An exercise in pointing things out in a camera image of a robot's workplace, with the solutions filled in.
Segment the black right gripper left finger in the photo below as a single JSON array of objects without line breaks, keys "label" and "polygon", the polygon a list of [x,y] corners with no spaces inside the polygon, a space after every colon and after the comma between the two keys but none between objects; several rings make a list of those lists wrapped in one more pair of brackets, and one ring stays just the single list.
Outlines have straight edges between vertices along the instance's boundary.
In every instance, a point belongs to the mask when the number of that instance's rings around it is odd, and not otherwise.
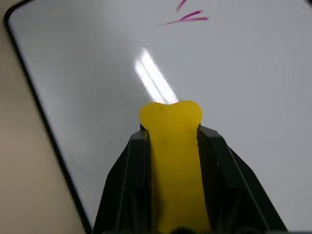
[{"label": "black right gripper left finger", "polygon": [[152,214],[151,142],[141,126],[107,175],[93,234],[161,234]]}]

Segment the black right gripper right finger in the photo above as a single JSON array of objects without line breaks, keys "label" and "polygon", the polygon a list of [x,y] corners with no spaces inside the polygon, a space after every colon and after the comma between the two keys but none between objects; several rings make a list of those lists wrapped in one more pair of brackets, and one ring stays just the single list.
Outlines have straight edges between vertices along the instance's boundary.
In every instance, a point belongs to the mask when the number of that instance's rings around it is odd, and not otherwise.
[{"label": "black right gripper right finger", "polygon": [[252,169],[215,130],[197,129],[206,210],[213,234],[287,234]]}]

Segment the yellow sponge eraser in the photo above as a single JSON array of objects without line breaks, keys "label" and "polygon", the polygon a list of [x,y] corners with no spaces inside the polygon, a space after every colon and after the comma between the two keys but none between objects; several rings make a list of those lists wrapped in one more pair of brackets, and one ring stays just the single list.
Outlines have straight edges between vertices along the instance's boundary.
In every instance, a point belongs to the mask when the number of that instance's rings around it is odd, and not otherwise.
[{"label": "yellow sponge eraser", "polygon": [[197,141],[202,110],[192,101],[151,102],[140,109],[151,141],[152,231],[197,233],[211,227],[206,210]]}]

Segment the black-framed whiteboard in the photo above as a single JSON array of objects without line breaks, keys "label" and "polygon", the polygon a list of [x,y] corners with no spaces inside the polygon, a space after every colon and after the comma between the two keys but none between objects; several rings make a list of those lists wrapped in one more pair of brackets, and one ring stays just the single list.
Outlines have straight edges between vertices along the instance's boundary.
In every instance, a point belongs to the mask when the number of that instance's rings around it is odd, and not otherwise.
[{"label": "black-framed whiteboard", "polygon": [[[94,225],[151,101],[197,103],[290,231],[312,231],[312,0],[31,0],[6,23]],[[162,23],[196,10],[207,21]]]}]

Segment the magenta marker drawing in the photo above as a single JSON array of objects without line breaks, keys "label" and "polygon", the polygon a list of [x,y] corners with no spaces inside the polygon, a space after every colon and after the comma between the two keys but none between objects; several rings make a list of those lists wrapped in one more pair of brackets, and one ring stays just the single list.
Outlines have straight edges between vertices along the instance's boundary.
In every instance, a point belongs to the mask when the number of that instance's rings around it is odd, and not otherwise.
[{"label": "magenta marker drawing", "polygon": [[[176,7],[176,12],[180,11],[182,7],[187,3],[188,0],[179,0],[179,3]],[[163,25],[170,25],[173,23],[180,23],[180,22],[192,22],[192,21],[207,21],[209,17],[206,16],[198,16],[202,14],[203,10],[196,10],[193,12],[190,12],[189,14],[184,15],[180,19],[176,19],[170,22],[162,23],[161,26]]]}]

